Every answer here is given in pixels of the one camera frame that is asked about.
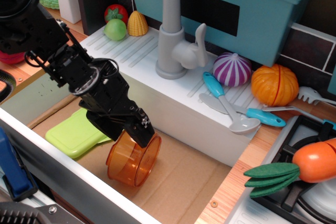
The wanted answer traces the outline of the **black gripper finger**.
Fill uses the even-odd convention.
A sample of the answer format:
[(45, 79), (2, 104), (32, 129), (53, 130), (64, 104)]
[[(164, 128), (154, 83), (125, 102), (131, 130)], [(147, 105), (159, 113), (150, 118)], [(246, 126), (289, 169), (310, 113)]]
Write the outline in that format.
[(124, 129), (141, 148), (148, 146), (155, 133), (151, 123), (149, 126), (143, 126), (141, 123), (128, 122)]
[(101, 133), (109, 139), (116, 141), (123, 132), (123, 126), (117, 122), (113, 122), (106, 116), (99, 116), (91, 111), (86, 112), (86, 118), (96, 127)]

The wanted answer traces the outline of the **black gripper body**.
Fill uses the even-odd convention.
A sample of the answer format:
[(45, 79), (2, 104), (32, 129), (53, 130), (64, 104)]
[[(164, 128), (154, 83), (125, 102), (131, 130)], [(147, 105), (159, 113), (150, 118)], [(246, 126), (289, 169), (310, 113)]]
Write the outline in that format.
[(92, 86), (80, 95), (80, 106), (99, 116), (106, 116), (123, 128), (128, 122), (149, 126), (151, 122), (146, 113), (128, 98), (129, 85), (120, 74), (116, 61), (98, 58), (89, 66), (96, 73)]

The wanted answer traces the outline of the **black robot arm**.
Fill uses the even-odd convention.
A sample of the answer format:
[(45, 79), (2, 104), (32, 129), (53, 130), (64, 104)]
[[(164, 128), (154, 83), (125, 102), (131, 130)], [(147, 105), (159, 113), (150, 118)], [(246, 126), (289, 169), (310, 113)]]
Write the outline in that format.
[(1, 0), (1, 51), (25, 53), (59, 87), (80, 97), (86, 117), (115, 140), (127, 132), (146, 147), (154, 135), (147, 114), (128, 98), (129, 85), (112, 59), (93, 58), (67, 25), (54, 19), (39, 0)]

